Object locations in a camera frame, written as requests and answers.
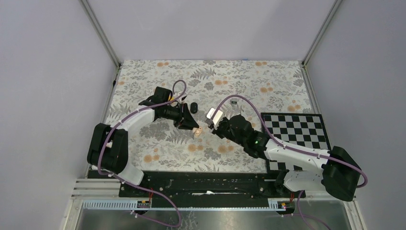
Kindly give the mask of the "pink round small object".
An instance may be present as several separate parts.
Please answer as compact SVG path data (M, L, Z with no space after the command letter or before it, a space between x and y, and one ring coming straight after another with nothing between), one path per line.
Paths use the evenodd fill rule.
M203 129L201 127L192 129L193 134L194 134L195 137L199 137L201 135L201 133L202 133L202 130Z

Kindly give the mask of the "black earbud charging case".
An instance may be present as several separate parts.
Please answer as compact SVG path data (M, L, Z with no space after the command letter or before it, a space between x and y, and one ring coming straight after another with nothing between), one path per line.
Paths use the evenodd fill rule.
M198 112L198 104L196 102L190 104L190 112L192 114L196 114Z

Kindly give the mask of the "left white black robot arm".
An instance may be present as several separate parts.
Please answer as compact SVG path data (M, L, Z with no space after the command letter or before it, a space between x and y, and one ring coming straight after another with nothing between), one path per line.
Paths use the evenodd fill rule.
M188 105L183 101L174 101L173 95L170 89L156 87L153 95L141 101L133 113L122 118L115 126L97 124L87 162L131 183L130 191L135 196L146 195L149 185L142 180L144 173L129 161L129 136L159 118L172 120L177 129L191 130L196 136L202 130L192 117Z

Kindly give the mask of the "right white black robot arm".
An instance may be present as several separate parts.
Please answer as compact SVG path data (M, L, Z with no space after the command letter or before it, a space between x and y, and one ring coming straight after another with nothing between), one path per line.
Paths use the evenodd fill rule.
M353 200L361 169L343 148L328 150L320 115L263 113L262 132L242 115L206 117L213 134L240 145L249 156L298 167L280 171L274 185L278 196L309 190Z

